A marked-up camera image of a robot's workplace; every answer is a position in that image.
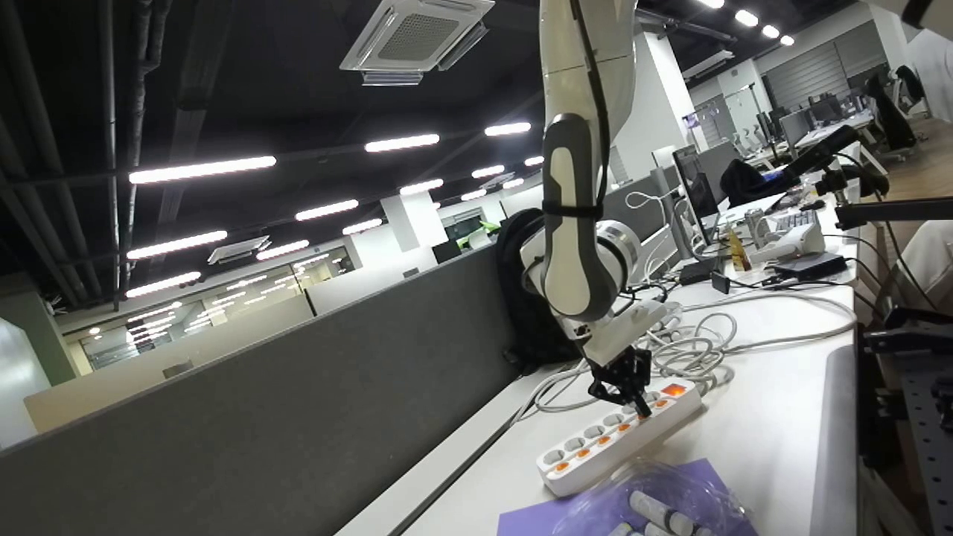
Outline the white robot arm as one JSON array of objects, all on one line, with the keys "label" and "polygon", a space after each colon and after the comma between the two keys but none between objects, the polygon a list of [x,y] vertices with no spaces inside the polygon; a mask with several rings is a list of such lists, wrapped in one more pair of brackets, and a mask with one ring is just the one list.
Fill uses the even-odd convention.
[{"label": "white robot arm", "polygon": [[650,354],[634,351],[634,311],[615,312],[629,286],[638,237],[606,217],[612,146],[634,100],[634,0],[542,0],[539,56],[546,92],[539,292],[561,321],[585,327],[595,399],[640,417]]}]

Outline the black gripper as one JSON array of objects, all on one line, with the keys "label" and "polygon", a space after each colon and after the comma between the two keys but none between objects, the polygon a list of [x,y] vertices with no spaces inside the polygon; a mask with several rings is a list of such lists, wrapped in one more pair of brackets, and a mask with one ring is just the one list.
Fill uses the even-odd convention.
[{"label": "black gripper", "polygon": [[638,417],[653,417],[653,409],[644,399],[650,362],[653,354],[646,350],[625,350],[615,363],[591,368],[592,385],[588,393],[615,405],[632,405]]}]

